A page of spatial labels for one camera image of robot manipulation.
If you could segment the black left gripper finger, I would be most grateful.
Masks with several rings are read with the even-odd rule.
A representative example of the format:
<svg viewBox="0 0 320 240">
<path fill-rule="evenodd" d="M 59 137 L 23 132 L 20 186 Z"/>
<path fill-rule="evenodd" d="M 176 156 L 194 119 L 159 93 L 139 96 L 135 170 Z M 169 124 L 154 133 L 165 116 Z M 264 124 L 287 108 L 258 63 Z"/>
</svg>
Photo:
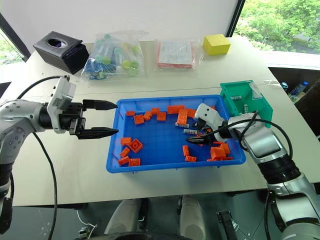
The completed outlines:
<svg viewBox="0 0 320 240">
<path fill-rule="evenodd" d="M 118 133 L 118 129 L 108 127 L 92 127 L 91 129 L 79 128 L 75 135 L 79 140 L 101 139 Z"/>
<path fill-rule="evenodd" d="M 83 110 L 84 109 L 94 109 L 98 111 L 108 111 L 116 109 L 118 106 L 107 100 L 93 100 L 93 99 L 84 99 L 82 101 Z"/>
</svg>

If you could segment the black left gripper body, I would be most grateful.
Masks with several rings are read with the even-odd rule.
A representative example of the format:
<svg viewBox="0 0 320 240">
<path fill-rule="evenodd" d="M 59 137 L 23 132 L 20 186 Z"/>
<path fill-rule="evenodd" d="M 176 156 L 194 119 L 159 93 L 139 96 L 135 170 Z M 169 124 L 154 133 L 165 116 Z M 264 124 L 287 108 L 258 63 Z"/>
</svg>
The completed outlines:
<svg viewBox="0 0 320 240">
<path fill-rule="evenodd" d="M 84 130 L 85 118 L 83 111 L 87 109 L 80 102 L 71 102 L 59 114 L 59 125 L 62 130 L 68 131 L 70 135 L 79 137 Z"/>
</svg>

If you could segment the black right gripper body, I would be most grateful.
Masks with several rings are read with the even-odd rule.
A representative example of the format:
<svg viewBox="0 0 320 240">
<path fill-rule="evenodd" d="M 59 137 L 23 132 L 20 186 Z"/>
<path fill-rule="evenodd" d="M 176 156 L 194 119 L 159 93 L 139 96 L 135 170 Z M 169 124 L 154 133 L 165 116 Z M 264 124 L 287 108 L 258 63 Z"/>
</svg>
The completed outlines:
<svg viewBox="0 0 320 240">
<path fill-rule="evenodd" d="M 196 137 L 200 139 L 204 139 L 206 141 L 213 141 L 214 135 L 211 134 L 213 129 L 208 126 L 203 120 L 199 119 L 195 122 L 192 127 L 196 130 Z"/>
</svg>

